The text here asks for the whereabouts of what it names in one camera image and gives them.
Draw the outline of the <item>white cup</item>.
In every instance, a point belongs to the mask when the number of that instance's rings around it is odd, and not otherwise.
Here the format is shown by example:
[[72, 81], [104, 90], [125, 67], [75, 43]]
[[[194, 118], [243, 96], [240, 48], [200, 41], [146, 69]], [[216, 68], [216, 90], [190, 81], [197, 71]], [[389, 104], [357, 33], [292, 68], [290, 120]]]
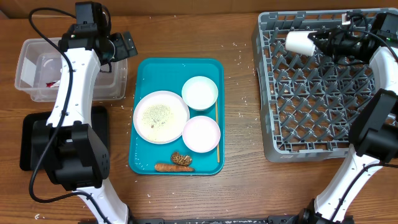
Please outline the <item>white cup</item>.
[[308, 35], [311, 31], [292, 31], [289, 32], [285, 39], [285, 49], [297, 54], [313, 56], [315, 53], [315, 44]]

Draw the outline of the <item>red snack wrapper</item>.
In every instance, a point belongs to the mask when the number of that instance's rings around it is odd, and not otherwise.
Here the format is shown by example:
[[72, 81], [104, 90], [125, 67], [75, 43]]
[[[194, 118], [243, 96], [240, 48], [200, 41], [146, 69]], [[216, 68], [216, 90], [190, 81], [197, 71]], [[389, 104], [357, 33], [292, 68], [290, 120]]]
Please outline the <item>red snack wrapper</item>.
[[60, 86], [60, 80], [46, 83], [47, 88], [56, 88]]

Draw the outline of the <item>pale green bowl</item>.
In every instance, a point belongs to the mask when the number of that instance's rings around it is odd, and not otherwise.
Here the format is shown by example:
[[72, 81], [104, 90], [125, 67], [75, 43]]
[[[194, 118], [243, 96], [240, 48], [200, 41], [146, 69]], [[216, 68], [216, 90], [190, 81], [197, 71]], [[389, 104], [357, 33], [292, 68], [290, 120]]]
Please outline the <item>pale green bowl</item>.
[[191, 109], [205, 111], [216, 103], [218, 87], [210, 78], [192, 77], [182, 87], [182, 98]]

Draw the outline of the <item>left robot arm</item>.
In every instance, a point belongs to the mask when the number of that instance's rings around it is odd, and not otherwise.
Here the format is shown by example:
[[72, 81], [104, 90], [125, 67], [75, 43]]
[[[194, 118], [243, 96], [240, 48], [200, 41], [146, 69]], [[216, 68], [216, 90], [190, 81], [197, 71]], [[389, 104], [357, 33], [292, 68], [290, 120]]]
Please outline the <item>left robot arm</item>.
[[32, 148], [65, 196], [80, 197], [98, 223], [134, 223], [110, 180], [107, 146], [91, 125], [96, 77], [103, 65], [137, 54], [131, 34], [112, 33], [108, 9], [98, 2], [78, 2], [75, 23], [54, 45], [62, 56], [62, 75], [53, 110], [33, 126]]

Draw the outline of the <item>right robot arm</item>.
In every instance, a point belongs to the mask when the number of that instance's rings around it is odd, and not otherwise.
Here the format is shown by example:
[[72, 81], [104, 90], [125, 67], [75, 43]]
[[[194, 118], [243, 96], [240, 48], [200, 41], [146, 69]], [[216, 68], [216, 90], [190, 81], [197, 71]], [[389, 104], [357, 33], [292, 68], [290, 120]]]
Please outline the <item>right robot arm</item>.
[[348, 11], [341, 20], [341, 28], [289, 32], [285, 46], [307, 56], [319, 49], [335, 63], [343, 56], [352, 65], [368, 64], [376, 93], [351, 125], [348, 155], [332, 181], [289, 223], [352, 223], [345, 215], [351, 202], [378, 170], [391, 167], [397, 158], [397, 127], [386, 123], [388, 116], [397, 118], [397, 15], [379, 13], [363, 30], [353, 27], [366, 20], [360, 13]]

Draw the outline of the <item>grey dishwasher rack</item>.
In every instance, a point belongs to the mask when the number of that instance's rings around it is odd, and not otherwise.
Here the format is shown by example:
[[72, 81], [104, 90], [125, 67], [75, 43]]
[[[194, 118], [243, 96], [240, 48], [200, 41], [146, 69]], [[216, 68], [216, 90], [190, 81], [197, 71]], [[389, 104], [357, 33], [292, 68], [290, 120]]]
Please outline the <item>grey dishwasher rack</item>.
[[271, 162], [345, 157], [353, 121], [380, 88], [397, 90], [397, 69], [386, 74], [321, 51], [290, 52], [291, 31], [341, 27], [343, 11], [263, 12], [252, 35], [261, 94], [264, 155]]

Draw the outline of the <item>teal plastic tray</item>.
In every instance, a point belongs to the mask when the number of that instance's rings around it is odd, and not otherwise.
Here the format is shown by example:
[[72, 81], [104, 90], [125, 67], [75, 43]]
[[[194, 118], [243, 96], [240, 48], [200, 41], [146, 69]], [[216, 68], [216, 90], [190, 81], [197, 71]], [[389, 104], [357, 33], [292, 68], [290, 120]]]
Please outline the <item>teal plastic tray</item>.
[[215, 108], [205, 111], [190, 110], [190, 117], [207, 116], [217, 120], [221, 131], [218, 148], [206, 153], [197, 153], [190, 150], [178, 139], [166, 144], [153, 144], [144, 140], [131, 128], [131, 142], [129, 148], [129, 166], [142, 175], [160, 175], [155, 170], [158, 163], [170, 164], [173, 152], [189, 155], [193, 162], [190, 167], [193, 172], [169, 172], [168, 175], [215, 175], [224, 166], [225, 161], [225, 117], [224, 117], [224, 69], [222, 64], [212, 58], [147, 58], [137, 69], [137, 81], [134, 105], [141, 99], [155, 91], [165, 90], [180, 95], [183, 84], [190, 78], [204, 76], [215, 82], [218, 88], [218, 99]]

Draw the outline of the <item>black plastic tray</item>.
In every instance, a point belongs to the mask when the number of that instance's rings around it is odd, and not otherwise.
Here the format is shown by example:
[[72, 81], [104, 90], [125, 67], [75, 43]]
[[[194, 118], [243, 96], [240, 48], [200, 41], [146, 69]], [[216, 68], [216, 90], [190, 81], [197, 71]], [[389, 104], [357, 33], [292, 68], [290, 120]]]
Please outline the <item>black plastic tray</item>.
[[[33, 125], [36, 121], [46, 122], [51, 112], [28, 114], [23, 120], [21, 153], [19, 166], [23, 171], [32, 171], [36, 167], [39, 157], [32, 148]], [[94, 132], [109, 149], [109, 117], [104, 106], [91, 108], [91, 124]]]

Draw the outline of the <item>clear plastic bin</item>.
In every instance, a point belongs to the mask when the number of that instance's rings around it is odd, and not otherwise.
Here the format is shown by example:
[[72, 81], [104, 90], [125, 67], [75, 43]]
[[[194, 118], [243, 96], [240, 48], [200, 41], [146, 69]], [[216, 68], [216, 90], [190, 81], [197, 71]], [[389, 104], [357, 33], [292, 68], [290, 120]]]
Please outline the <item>clear plastic bin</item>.
[[[127, 60], [112, 63], [112, 72], [103, 65], [95, 81], [94, 101], [125, 97]], [[14, 86], [30, 95], [32, 101], [54, 102], [58, 88], [48, 87], [61, 78], [62, 56], [44, 39], [27, 39], [21, 48]]]

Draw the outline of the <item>large white plate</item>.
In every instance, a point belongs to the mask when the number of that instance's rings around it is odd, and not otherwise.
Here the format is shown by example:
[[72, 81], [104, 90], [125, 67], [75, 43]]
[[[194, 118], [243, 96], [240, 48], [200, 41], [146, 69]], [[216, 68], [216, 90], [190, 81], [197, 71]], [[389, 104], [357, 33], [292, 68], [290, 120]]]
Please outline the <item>large white plate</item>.
[[171, 91], [155, 91], [146, 95], [133, 112], [136, 133], [152, 144], [177, 140], [189, 119], [188, 106], [181, 96]]

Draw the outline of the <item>wooden chopstick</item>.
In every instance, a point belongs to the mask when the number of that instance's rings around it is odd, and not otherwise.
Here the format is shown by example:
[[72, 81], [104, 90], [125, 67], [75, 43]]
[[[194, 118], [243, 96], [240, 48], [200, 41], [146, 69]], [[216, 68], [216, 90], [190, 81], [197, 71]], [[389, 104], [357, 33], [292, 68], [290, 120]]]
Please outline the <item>wooden chopstick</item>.
[[220, 139], [221, 139], [221, 131], [219, 126], [219, 117], [218, 117], [218, 100], [215, 102], [215, 121], [216, 121], [216, 155], [217, 155], [217, 163], [220, 163]]

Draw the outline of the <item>small pink plate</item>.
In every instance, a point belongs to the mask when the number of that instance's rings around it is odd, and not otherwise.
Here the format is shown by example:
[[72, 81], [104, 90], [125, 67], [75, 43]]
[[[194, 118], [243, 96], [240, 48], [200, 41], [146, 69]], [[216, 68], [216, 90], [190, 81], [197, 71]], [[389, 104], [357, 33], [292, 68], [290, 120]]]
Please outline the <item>small pink plate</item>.
[[187, 121], [182, 131], [184, 144], [193, 152], [206, 153], [216, 143], [216, 121], [207, 116], [195, 116]]

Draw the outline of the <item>orange carrot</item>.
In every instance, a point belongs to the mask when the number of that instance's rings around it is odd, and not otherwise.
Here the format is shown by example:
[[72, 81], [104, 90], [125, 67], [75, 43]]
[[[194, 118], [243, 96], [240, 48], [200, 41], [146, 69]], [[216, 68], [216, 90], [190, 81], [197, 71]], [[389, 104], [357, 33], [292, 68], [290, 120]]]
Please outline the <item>orange carrot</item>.
[[194, 168], [176, 164], [158, 163], [155, 165], [155, 170], [157, 172], [193, 172]]

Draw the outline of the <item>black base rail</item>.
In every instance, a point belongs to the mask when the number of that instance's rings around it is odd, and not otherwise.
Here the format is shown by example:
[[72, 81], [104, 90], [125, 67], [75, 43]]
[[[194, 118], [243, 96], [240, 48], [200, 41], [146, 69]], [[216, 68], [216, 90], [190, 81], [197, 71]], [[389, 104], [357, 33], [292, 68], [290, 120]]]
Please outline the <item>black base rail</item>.
[[194, 220], [164, 220], [162, 218], [136, 219], [128, 221], [132, 224], [294, 224], [298, 217], [293, 215], [276, 215], [267, 218], [237, 218], [237, 219], [194, 219]]

